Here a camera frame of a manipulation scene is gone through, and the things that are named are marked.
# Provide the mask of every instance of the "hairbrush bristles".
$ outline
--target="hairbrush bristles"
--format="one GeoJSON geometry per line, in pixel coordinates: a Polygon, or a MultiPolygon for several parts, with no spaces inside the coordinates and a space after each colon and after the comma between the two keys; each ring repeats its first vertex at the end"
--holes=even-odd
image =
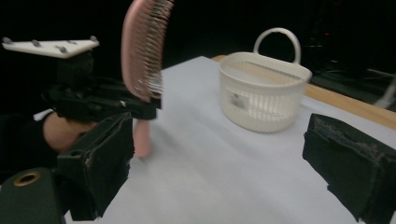
{"type": "Polygon", "coordinates": [[[173,0],[134,0],[125,16],[121,62],[125,86],[149,102],[163,94],[163,41],[173,0]]]}

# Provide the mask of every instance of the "white mount plate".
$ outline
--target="white mount plate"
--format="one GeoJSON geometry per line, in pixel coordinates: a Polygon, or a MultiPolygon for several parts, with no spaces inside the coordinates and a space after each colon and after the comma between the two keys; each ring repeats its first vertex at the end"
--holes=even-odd
{"type": "Polygon", "coordinates": [[[99,46],[96,40],[26,41],[3,43],[8,50],[32,53],[54,58],[70,58],[99,46]]]}

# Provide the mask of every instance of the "black sleeve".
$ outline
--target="black sleeve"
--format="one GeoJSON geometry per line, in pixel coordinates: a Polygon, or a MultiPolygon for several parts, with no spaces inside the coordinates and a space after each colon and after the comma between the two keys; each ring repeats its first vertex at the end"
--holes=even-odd
{"type": "Polygon", "coordinates": [[[57,153],[44,139],[44,120],[0,115],[0,183],[26,169],[56,166],[57,153]]]}

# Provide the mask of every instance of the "screw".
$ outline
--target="screw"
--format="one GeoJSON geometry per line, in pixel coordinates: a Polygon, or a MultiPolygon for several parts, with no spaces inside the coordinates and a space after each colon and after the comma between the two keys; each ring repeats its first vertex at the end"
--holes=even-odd
{"type": "Polygon", "coordinates": [[[55,46],[56,49],[59,49],[61,53],[67,53],[67,49],[63,46],[55,46]]]}

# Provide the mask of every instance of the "hairbrush handle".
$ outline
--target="hairbrush handle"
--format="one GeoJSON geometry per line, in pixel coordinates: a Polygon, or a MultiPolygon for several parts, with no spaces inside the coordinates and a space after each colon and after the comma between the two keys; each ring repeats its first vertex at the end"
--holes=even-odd
{"type": "Polygon", "coordinates": [[[145,158],[149,152],[149,121],[138,119],[134,127],[134,154],[138,158],[145,158]]]}

